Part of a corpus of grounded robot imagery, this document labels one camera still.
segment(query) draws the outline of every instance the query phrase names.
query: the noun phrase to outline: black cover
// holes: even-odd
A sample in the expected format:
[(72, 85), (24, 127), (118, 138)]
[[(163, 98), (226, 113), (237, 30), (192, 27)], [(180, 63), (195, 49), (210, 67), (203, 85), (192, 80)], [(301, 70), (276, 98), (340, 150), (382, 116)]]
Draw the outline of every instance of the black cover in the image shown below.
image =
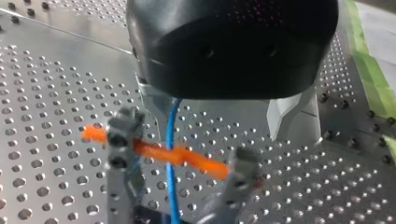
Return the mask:
[(129, 0), (139, 77), (178, 98), (274, 99), (313, 84), (336, 0)]

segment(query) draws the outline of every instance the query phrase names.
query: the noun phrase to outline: orange tube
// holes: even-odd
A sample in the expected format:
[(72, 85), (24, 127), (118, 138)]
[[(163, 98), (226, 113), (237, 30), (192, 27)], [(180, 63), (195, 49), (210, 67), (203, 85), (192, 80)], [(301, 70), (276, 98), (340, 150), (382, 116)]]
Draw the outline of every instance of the orange tube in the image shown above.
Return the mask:
[(107, 143), (107, 135), (105, 129), (98, 129), (93, 126), (85, 127), (82, 133), (82, 139), (89, 139), (98, 143)]
[[(106, 143), (106, 130), (96, 129), (93, 126), (87, 127), (82, 133), (84, 139), (90, 139), (99, 143)], [(153, 144), (143, 142), (140, 139), (134, 140), (134, 151), (142, 156), (151, 157), (155, 160), (171, 162), (174, 165), (188, 163), (197, 170), (206, 171), (216, 179), (225, 179), (228, 168), (223, 164), (210, 160), (198, 153), (189, 152), (182, 148), (166, 150)]]

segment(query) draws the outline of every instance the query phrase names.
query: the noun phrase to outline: perforated metal table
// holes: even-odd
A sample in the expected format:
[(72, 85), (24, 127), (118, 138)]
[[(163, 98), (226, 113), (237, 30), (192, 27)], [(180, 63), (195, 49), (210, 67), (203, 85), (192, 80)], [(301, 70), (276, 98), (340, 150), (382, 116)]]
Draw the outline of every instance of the perforated metal table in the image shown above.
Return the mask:
[[(0, 3), (0, 223), (106, 223), (106, 151), (82, 142), (80, 132), (104, 125), (122, 105), (146, 111), (125, 1), (54, 0), (49, 9), (33, 0), (9, 2), (15, 9)], [(317, 85), (318, 94), (330, 96), (319, 112), (322, 131), (335, 133), (331, 141), (312, 138), (306, 124), (315, 116), (303, 111), (290, 139), (272, 142), (261, 101), (184, 101), (179, 109), (177, 142), (188, 149), (218, 161), (241, 145), (260, 152), (265, 184), (239, 223), (396, 222), (394, 164), (377, 143), (395, 129), (366, 115), (345, 22), (341, 15)], [(158, 142), (152, 116), (144, 127), (146, 140)], [(168, 212), (164, 163), (145, 159), (142, 169), (142, 204)], [(189, 167), (176, 173), (181, 218), (194, 221), (222, 183)]]

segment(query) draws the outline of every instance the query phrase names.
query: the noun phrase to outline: blue hose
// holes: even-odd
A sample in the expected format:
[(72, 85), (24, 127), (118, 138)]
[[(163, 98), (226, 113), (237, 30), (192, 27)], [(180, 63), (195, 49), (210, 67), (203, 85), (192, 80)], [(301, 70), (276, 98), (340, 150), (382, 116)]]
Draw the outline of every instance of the blue hose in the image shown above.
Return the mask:
[[(169, 115), (168, 126), (166, 127), (166, 148), (173, 150), (174, 147), (174, 129), (177, 109), (180, 106), (181, 100), (177, 99), (172, 108), (171, 114)], [(179, 224), (180, 218), (178, 214), (177, 204), (177, 190), (175, 183), (175, 171), (170, 162), (166, 163), (166, 175), (168, 181), (168, 194), (169, 194), (169, 205), (171, 209), (171, 224)]]

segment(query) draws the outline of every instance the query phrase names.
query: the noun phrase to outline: bolt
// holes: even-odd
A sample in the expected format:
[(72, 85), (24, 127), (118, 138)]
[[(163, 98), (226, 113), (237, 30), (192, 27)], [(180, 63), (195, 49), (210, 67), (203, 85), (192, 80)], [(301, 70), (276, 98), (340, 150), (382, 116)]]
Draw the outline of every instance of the bolt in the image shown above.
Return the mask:
[(41, 3), (41, 6), (42, 6), (44, 9), (49, 9), (49, 8), (50, 8), (50, 5), (49, 5), (48, 3), (46, 3), (46, 2), (42, 2), (42, 3)]
[(367, 117), (369, 117), (370, 119), (372, 119), (373, 117), (375, 117), (375, 112), (374, 112), (373, 110), (370, 110), (370, 111), (367, 113)]
[(324, 139), (327, 139), (327, 140), (332, 140), (332, 138), (333, 138), (332, 131), (326, 131), (326, 132), (323, 134), (323, 138), (324, 138)]
[(11, 9), (11, 10), (15, 10), (15, 4), (13, 4), (13, 3), (8, 3), (8, 8), (9, 9)]
[(347, 141), (347, 145), (348, 147), (357, 147), (359, 143), (355, 138), (351, 138), (349, 141)]
[(387, 119), (387, 123), (389, 125), (393, 125), (394, 123), (396, 123), (396, 120), (393, 117), (390, 117), (390, 118)]
[(378, 132), (381, 129), (381, 127), (378, 124), (373, 124), (372, 130), (373, 132)]
[(321, 103), (326, 103), (327, 99), (329, 99), (329, 95), (324, 92), (319, 96), (319, 101)]
[(385, 164), (391, 164), (392, 163), (392, 158), (388, 155), (385, 155), (382, 157), (382, 162), (384, 162)]
[(341, 108), (342, 109), (347, 109), (347, 107), (349, 107), (349, 102), (346, 100), (343, 100), (343, 102), (341, 103)]
[(385, 142), (385, 139), (383, 137), (380, 137), (378, 139), (378, 146), (379, 147), (385, 147), (387, 145), (387, 142)]
[(26, 13), (27, 13), (29, 16), (34, 16), (34, 15), (35, 15), (35, 11), (34, 11), (33, 9), (31, 9), (31, 8), (28, 8), (28, 9), (26, 10)]
[(110, 160), (110, 165), (116, 169), (125, 169), (127, 166), (126, 161), (121, 157), (116, 157)]
[(11, 22), (12, 23), (20, 23), (20, 18), (17, 16), (11, 16)]

